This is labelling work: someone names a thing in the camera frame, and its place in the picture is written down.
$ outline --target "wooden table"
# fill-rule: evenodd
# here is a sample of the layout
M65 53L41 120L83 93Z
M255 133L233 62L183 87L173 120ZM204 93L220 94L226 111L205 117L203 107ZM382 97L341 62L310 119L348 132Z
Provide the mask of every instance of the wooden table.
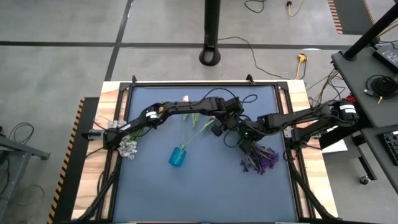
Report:
M262 82L277 82L278 80L261 80ZM304 110L310 107L307 98L307 92L305 91L304 82L302 80L279 80L280 82L287 82L289 86L290 100L294 111ZM242 81L225 81L225 82L242 82ZM120 82L104 82L101 96L99 98L98 108L96 112L96 122L104 127L108 126L108 121L113 120L114 109L116 106L116 100L118 97ZM282 105L284 107L284 113L287 112L287 104L283 93L281 92ZM124 108L126 105L126 97L123 98L121 106L121 114L119 119L123 119ZM94 129L100 129L97 125L93 126ZM308 143L311 146L318 146L319 142L315 139L311 139ZM90 142L87 153L94 151L102 146L101 140L95 140ZM326 172L325 163L323 161L322 152L319 149L305 148L302 150L303 158L305 161L305 168L307 171L308 181L310 188L315 196L319 199L321 204L335 217L338 216L333 194L331 192L330 183L328 179L328 174ZM106 151L99 151L85 161L83 167L83 173L80 180L79 190L76 196L76 202L73 210L72 218L78 218L87 209L93 199L96 197L96 186L98 183L98 178L100 177L106 159ZM303 207L304 215L308 216L308 210L306 206L305 194L300 191L300 200ZM107 216L108 212L108 202L111 190L108 191L107 197L105 198L103 217Z

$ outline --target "pole base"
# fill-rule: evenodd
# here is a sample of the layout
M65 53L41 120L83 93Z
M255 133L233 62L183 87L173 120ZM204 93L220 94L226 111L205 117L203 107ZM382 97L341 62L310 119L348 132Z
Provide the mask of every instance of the pole base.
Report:
M221 54L217 47L203 46L203 50L200 52L199 61L206 66L215 66L220 62Z

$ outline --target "lavender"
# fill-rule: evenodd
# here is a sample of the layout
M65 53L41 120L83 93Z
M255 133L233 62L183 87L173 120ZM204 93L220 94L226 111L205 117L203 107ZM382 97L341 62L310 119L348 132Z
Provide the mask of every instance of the lavender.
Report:
M241 161L241 166L243 166L243 172L254 169L262 175L266 172L266 169L274 168L278 160L279 154L277 152L254 142L250 152L246 153L245 158Z

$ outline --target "black pole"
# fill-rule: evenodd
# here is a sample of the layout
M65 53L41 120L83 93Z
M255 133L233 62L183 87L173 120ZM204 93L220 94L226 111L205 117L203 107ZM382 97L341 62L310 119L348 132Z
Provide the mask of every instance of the black pole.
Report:
M354 45L352 45L345 53L344 58L352 60L365 46L377 37L384 29L386 29L398 17L398 3L396 3L388 12L382 16Z
M221 60L217 41L220 7L221 0L206 0L205 2L205 42L199 61L206 66L217 65Z

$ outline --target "black desk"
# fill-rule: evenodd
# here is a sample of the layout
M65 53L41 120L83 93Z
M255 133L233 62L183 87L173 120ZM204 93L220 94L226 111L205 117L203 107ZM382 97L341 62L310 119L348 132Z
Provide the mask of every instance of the black desk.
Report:
M333 54L331 58L372 126L382 128L398 125L398 97L382 100L378 104L377 99L364 93L366 80L372 75L385 75L391 78L395 76L372 56L373 52L374 49L367 47L360 51L353 61L345 59L341 53Z
M378 134L398 131L398 126L391 126L387 128L365 128L361 130L361 134L365 138L369 148L372 150L374 157L377 159L392 187L398 194L398 166L395 166L387 152L384 150L380 140L377 138Z

